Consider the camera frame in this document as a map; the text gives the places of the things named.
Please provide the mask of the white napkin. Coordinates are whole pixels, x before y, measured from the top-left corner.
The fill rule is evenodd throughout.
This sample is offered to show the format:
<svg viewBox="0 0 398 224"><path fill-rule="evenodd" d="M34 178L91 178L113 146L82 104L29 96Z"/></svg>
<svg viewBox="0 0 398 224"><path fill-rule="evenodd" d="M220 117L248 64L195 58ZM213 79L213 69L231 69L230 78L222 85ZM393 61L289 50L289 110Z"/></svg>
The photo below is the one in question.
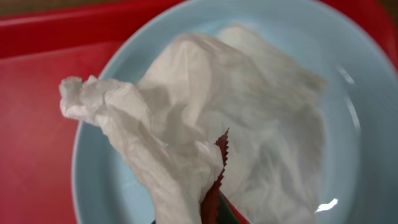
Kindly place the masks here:
<svg viewBox="0 0 398 224"><path fill-rule="evenodd" d="M155 204L158 223L206 223L220 191L253 223L315 223L320 76L251 30L184 33L135 84L69 77L64 117L101 128Z"/></svg>

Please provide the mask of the red foil wrapper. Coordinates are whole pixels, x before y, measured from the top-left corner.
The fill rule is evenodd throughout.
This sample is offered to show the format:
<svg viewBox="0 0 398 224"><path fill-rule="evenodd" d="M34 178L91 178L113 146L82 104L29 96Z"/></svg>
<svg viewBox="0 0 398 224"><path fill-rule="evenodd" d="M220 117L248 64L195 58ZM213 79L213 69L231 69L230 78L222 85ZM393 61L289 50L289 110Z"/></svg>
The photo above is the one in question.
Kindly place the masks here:
<svg viewBox="0 0 398 224"><path fill-rule="evenodd" d="M249 221L232 205L221 192L221 181L228 159L228 129L215 144L220 148L223 159L223 170L213 183L200 204L202 224L249 224Z"/></svg>

